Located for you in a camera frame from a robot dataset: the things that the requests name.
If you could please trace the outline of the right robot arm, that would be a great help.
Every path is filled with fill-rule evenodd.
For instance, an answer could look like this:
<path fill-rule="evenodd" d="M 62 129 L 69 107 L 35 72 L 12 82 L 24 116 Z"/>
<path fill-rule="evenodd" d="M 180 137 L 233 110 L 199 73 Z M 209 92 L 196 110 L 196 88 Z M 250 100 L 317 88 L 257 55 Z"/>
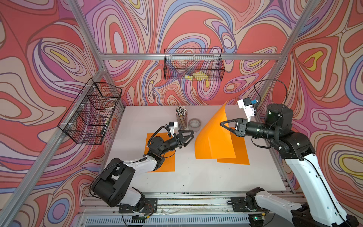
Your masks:
<path fill-rule="evenodd" d="M 334 196 L 319 166 L 310 139 L 292 130 L 293 111 L 284 104 L 270 104 L 262 123 L 236 118 L 221 127 L 238 137 L 262 138 L 284 159 L 297 178 L 306 203 L 299 204 L 274 196 L 261 187 L 247 192 L 245 208 L 267 209 L 295 227 L 357 227 L 355 216 L 347 214 Z"/>

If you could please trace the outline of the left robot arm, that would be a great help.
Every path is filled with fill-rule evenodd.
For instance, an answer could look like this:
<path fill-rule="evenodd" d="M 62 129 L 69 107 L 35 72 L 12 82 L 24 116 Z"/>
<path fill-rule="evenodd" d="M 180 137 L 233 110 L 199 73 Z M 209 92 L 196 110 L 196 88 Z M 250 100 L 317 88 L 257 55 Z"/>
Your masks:
<path fill-rule="evenodd" d="M 146 206 L 145 196 L 140 190 L 130 186 L 132 179 L 158 170 L 166 159 L 166 153 L 187 147 L 194 139 L 194 131 L 180 130 L 175 133 L 174 129 L 169 124 L 154 132 L 147 141 L 147 154 L 140 159 L 112 159 L 91 183 L 91 195 L 103 200 L 109 207 L 125 206 L 133 212 L 141 212 Z"/>

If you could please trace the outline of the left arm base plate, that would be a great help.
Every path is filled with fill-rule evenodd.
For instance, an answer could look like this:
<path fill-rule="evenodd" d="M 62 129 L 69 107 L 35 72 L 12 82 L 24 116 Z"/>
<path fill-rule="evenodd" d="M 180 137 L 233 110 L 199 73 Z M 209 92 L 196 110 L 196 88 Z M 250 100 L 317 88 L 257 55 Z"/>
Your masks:
<path fill-rule="evenodd" d="M 137 203 L 136 206 L 130 206 L 127 204 L 120 204 L 119 205 L 119 213 L 122 214 L 139 214 L 139 213 L 144 213 L 144 214 L 153 214 L 157 212 L 157 204 L 158 204 L 158 199 L 157 198 L 144 198 L 141 199 L 141 201 L 139 201 Z"/>

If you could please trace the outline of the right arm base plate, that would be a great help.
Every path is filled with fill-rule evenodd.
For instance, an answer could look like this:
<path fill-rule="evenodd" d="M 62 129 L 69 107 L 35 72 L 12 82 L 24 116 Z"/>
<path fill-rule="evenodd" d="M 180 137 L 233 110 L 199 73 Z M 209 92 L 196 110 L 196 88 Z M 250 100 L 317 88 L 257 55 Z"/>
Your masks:
<path fill-rule="evenodd" d="M 231 197 L 231 199 L 227 201 L 227 204 L 233 207 L 234 212 L 261 212 L 261 213 L 270 212 L 269 210 L 258 206 L 256 200 L 251 196 Z"/>

